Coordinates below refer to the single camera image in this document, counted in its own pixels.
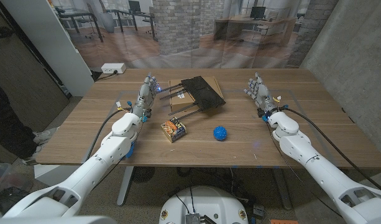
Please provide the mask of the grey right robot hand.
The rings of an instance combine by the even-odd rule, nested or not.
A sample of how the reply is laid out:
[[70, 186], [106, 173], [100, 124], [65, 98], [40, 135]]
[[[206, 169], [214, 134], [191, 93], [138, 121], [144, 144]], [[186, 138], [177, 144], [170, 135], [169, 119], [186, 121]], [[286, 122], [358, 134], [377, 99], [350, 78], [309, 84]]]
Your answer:
[[278, 106], [258, 72], [255, 72], [255, 78], [249, 79], [244, 92], [254, 100], [260, 118], [263, 116], [267, 118], [277, 112]]

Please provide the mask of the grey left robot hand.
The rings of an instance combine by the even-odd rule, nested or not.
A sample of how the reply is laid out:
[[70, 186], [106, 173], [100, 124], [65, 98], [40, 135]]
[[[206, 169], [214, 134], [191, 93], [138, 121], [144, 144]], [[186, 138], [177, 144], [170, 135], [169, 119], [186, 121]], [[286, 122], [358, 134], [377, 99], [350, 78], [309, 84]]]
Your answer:
[[149, 72], [144, 83], [140, 86], [135, 104], [132, 107], [132, 113], [140, 118], [148, 116], [159, 91], [160, 86], [157, 83], [157, 79]]

